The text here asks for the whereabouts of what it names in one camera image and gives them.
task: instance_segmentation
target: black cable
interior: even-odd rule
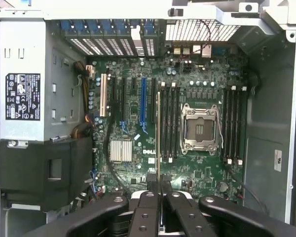
[[[230,166],[226,165],[226,170],[227,172],[230,174],[230,176],[233,178],[233,180],[235,180],[237,183],[239,183],[243,189],[247,190],[251,196],[257,201],[257,203],[259,204],[261,210],[263,211],[264,214],[269,215],[269,211],[268,208],[266,206],[266,204],[260,200],[260,198],[250,189],[248,188],[247,185],[245,185],[235,174],[235,172],[233,172],[233,170],[231,169]]]
[[[109,142],[110,142],[110,134],[111,134],[111,131],[112,131],[112,128],[113,128],[113,125],[114,125],[114,122],[115,122],[115,106],[111,106],[111,118],[110,118],[110,121],[109,121],[109,124],[108,124],[108,130],[107,130],[107,133],[106,133],[106,137],[105,137],[105,140],[103,142],[103,153],[104,153],[104,156],[105,156],[105,160],[106,160],[106,163],[107,163],[107,166],[109,167],[109,170],[110,170],[110,173],[111,175],[113,176],[113,178],[117,181],[118,185],[121,186],[124,191],[128,194],[126,195],[127,197],[130,198],[132,192],[130,191],[129,188],[127,188],[121,181],[120,179],[118,178],[118,176],[116,175],[116,172],[112,166],[112,163],[110,162],[110,158],[109,158]]]

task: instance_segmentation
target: perforated metal mesh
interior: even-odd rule
[[[107,55],[113,55],[109,47],[106,45],[106,43],[103,41],[103,39],[94,39],[96,43],[99,44],[99,46],[102,48],[102,50],[107,54]]]
[[[85,52],[87,55],[93,55],[93,53],[83,45],[79,40],[77,39],[70,39],[72,43],[74,43],[78,48],[80,48],[83,52]]]
[[[128,56],[134,56],[134,53],[132,51],[132,48],[130,47],[130,44],[127,39],[121,39],[120,42],[122,43],[126,53]]]
[[[148,56],[154,56],[153,39],[146,40]]]
[[[97,46],[95,46],[95,44],[89,40],[89,39],[82,39],[87,46],[89,46],[96,54],[98,55],[103,55],[103,53],[99,50],[99,48]]]
[[[167,24],[168,41],[228,41],[240,28],[222,25],[217,20],[177,20],[175,24],[173,21]]]
[[[110,43],[110,45],[112,46],[112,48],[114,49],[114,51],[117,53],[117,55],[121,56],[124,55],[122,50],[119,48],[116,40],[114,39],[108,39],[108,42]]]

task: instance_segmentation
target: warning label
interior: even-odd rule
[[[6,120],[40,120],[40,74],[6,75],[5,97]]]

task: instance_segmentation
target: green circuit board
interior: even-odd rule
[[[110,135],[110,155],[113,156],[112,141],[116,142],[114,146],[117,146],[117,149],[120,149],[119,144],[123,141],[127,142],[131,149],[131,157],[127,150],[126,157],[118,161],[112,160],[119,179],[131,191],[138,191],[147,186],[147,175],[156,173],[156,95],[160,92],[161,113],[165,114],[164,121],[160,121],[161,129],[164,129],[160,141],[164,150],[160,173],[171,177],[173,189],[189,192],[194,198],[217,195],[237,200],[235,193],[238,184],[225,171],[223,161],[229,156],[231,158],[235,149],[238,150],[237,157],[233,157],[233,169],[236,175],[242,178],[243,165],[236,161],[243,159],[245,148],[247,82],[244,68],[248,63],[245,55],[230,54],[227,50],[212,58],[197,55],[182,57],[170,53],[158,59],[94,58],[90,60],[90,64],[92,62],[96,76],[90,80],[89,91],[90,95],[94,96],[89,98],[92,100],[89,113],[94,119],[97,186],[105,185],[107,192],[120,190],[109,172],[103,154],[103,141],[111,110],[115,113],[115,123]],[[113,97],[117,101],[114,108],[107,110],[105,117],[99,116],[101,74],[106,74],[108,78],[107,105],[110,106]],[[237,89],[238,94],[233,94],[233,85],[240,88]],[[213,106],[217,109],[217,125],[209,130],[216,136],[218,147],[214,152],[182,150],[182,109],[185,104],[195,109],[211,109]],[[233,114],[236,108],[239,114],[234,112],[234,117],[228,115]],[[169,124],[169,121],[170,127],[167,130],[165,124]],[[227,127],[232,125],[234,127],[228,130]],[[201,133],[205,133],[205,127],[198,128],[202,129]],[[229,135],[230,129],[236,129],[236,138]],[[228,146],[236,148],[229,151]]]

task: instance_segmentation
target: cpu socket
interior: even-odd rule
[[[188,151],[205,151],[211,156],[218,148],[220,123],[218,108],[195,109],[184,104],[181,113],[181,150],[185,155]]]

